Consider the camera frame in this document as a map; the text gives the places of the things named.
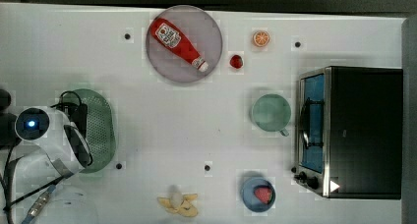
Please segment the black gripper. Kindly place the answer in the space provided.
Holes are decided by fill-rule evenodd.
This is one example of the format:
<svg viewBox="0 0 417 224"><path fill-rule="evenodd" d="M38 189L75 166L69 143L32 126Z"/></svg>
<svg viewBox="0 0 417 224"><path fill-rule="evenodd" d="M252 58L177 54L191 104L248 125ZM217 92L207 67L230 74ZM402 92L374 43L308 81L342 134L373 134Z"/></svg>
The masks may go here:
<svg viewBox="0 0 417 224"><path fill-rule="evenodd" d="M87 136L88 107L84 103L77 105L72 102L63 102L57 105L57 109L69 117L84 138Z"/></svg>

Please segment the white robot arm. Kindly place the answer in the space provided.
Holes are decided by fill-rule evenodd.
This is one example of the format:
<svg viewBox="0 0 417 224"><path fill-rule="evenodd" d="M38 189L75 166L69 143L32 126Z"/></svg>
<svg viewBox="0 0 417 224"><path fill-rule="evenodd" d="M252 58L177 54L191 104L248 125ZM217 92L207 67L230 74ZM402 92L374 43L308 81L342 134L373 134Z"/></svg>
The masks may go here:
<svg viewBox="0 0 417 224"><path fill-rule="evenodd" d="M8 224L96 224L86 194L62 186L93 163L87 115L81 102L33 106L17 116L18 144L33 150L6 158L3 211Z"/></svg>

